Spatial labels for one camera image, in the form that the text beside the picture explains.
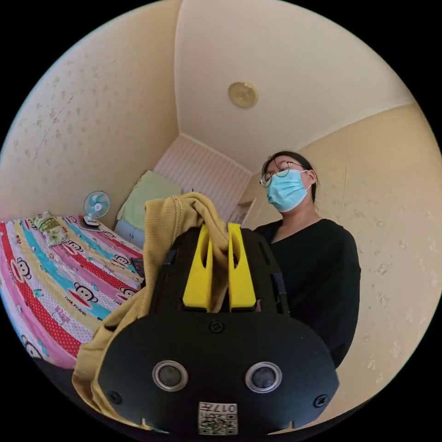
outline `black shirt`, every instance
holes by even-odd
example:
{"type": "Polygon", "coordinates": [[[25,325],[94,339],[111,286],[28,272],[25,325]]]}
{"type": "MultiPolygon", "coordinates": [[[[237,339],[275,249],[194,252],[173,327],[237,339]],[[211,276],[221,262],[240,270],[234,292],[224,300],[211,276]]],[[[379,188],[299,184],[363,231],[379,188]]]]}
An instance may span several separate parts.
{"type": "Polygon", "coordinates": [[[335,366],[347,354],[359,313],[361,268],[355,239],[322,219],[272,244],[282,221],[258,227],[282,271],[290,316],[311,327],[335,366]]]}

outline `colorful bedsheet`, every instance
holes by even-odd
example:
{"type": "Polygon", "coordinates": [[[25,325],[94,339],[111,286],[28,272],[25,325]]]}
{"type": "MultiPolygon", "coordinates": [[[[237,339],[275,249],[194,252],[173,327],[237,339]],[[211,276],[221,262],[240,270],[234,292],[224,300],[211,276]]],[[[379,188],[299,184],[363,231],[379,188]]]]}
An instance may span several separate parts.
{"type": "Polygon", "coordinates": [[[69,241],[54,247],[29,219],[0,222],[0,293],[31,356],[73,368],[100,321],[140,289],[130,258],[142,253],[103,225],[91,232],[80,217],[57,220],[69,241]]]}

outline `yellow jacket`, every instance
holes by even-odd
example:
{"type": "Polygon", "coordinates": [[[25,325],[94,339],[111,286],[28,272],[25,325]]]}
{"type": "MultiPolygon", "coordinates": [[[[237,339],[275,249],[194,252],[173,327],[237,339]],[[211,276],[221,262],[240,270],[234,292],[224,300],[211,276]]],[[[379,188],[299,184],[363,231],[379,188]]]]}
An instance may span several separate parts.
{"type": "Polygon", "coordinates": [[[204,195],[192,192],[145,204],[143,259],[146,286],[107,316],[92,341],[80,347],[72,376],[77,393],[99,413],[128,425],[139,426],[113,411],[98,384],[98,373],[114,337],[124,327],[149,313],[159,268],[176,238],[191,227],[200,227],[203,223],[208,227],[213,244],[212,311],[219,311],[227,290],[229,237],[226,224],[218,217],[213,203],[204,195]]]}

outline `ceiling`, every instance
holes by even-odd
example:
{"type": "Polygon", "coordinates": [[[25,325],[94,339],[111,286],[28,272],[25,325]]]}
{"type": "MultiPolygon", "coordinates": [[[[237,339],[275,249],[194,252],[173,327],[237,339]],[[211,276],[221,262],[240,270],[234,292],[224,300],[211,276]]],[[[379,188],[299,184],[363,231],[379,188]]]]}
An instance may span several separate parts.
{"type": "Polygon", "coordinates": [[[413,102],[365,43],[314,12],[279,0],[183,0],[175,45],[182,134],[259,170],[348,124],[413,102]],[[250,109],[228,98],[250,82],[250,109]]]}

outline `blue surgical mask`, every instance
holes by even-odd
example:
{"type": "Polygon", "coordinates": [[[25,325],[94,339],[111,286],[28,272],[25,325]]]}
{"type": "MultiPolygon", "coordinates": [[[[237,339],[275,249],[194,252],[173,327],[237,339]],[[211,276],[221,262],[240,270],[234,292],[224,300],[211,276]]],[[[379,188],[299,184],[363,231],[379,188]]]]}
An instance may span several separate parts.
{"type": "Polygon", "coordinates": [[[277,174],[272,176],[272,181],[267,187],[267,201],[278,212],[288,212],[294,209],[306,197],[307,189],[302,183],[301,172],[308,171],[290,169],[286,176],[277,174]]]}

